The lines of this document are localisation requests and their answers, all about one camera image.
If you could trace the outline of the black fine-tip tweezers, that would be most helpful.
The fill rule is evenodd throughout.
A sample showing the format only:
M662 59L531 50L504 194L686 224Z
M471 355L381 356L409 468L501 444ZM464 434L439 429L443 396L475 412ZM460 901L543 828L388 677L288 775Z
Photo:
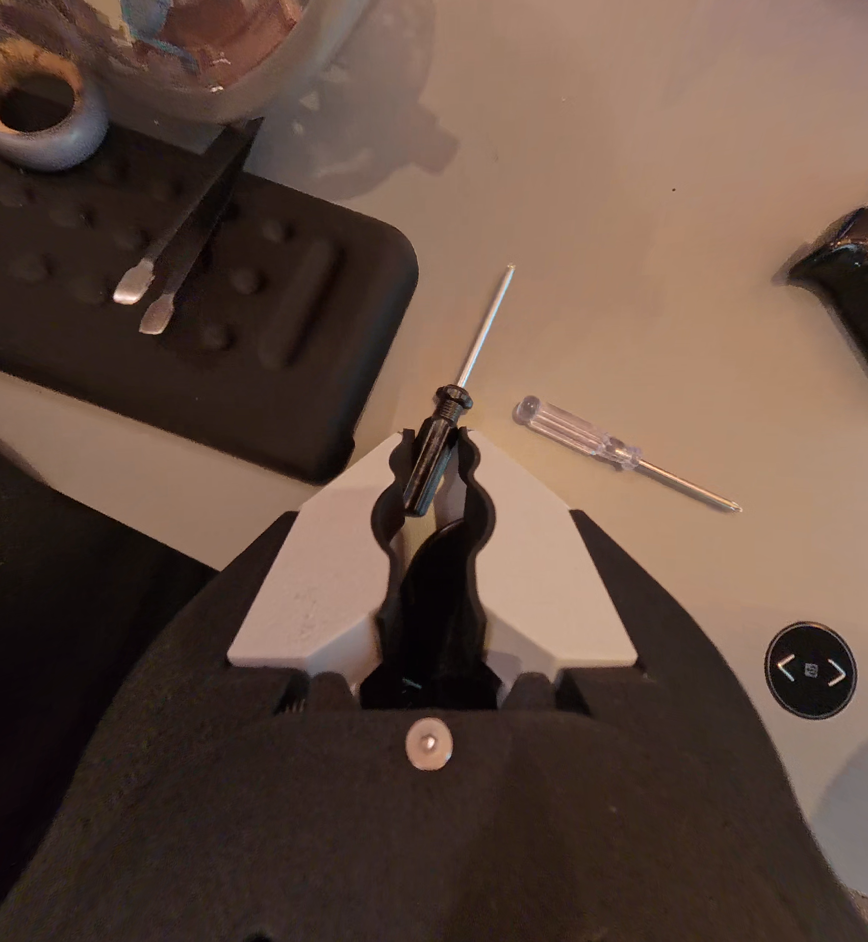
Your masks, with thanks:
M164 277L158 296L146 308L138 325L142 335L160 336L169 327L176 312L177 294L228 209L262 124L263 118L258 117L228 124L221 130L202 154L183 205L118 281L113 301L133 306L148 294L158 274Z

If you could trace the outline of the round black control sticker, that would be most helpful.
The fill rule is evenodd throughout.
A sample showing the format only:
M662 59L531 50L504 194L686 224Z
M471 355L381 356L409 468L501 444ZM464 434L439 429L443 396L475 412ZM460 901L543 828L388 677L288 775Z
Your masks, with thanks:
M795 622L783 628L768 645L764 668L776 703L806 721L836 717L857 688L851 648L835 631L816 622Z

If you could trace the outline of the clear maze puzzle ball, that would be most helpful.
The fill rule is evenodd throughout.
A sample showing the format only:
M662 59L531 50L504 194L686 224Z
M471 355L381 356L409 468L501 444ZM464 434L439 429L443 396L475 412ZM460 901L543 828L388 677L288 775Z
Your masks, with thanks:
M306 92L365 1L0 1L27 41L169 117L231 124Z

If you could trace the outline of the black-handled screwdriver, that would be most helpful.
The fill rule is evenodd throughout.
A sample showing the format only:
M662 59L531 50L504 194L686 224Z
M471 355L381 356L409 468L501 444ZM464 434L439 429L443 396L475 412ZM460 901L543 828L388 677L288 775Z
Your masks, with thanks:
M433 503L456 445L460 419L473 408L473 399L468 390L471 375L515 271L516 265L507 265L456 379L437 389L433 412L417 433L413 465L403 491L406 517L425 516Z

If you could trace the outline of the black perforated pad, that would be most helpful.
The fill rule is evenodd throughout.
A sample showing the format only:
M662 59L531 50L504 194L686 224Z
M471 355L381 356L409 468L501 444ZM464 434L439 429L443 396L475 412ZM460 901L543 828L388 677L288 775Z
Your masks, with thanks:
M0 158L0 371L321 485L418 280L392 226L244 172L167 330L112 294L203 157L122 127L63 173Z

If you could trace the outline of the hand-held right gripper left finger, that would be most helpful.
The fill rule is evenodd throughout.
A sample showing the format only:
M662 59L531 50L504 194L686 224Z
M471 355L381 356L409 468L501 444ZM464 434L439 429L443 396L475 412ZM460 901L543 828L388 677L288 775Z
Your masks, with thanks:
M354 689L379 665L390 559L371 513L401 441L389 436L301 505L230 645L232 666L336 673Z

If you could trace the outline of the grey scissors with yellow lining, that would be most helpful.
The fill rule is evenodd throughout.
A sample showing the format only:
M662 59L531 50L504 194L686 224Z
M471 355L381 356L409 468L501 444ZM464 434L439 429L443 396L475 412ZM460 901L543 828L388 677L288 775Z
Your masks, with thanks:
M73 101L68 114L37 131L20 131L0 114L0 157L31 171L67 171L101 147L109 116L101 89L68 57L22 38L0 40L0 105L19 83L43 77L65 83Z

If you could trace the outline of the clear-handled screwdriver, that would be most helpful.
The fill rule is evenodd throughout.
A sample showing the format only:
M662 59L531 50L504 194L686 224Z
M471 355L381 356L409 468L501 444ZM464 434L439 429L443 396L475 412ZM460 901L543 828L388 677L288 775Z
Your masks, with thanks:
M656 480L722 512L741 513L744 510L738 503L648 462L638 447L535 395L528 395L517 403L512 418L519 426L571 451L613 465L621 471Z

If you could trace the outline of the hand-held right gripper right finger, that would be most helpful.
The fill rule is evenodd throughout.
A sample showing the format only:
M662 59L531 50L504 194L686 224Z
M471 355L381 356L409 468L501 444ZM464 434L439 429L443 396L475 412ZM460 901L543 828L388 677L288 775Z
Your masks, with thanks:
M630 667L638 653L566 503L479 431L475 481L494 527L475 559L486 664L500 696L522 674Z

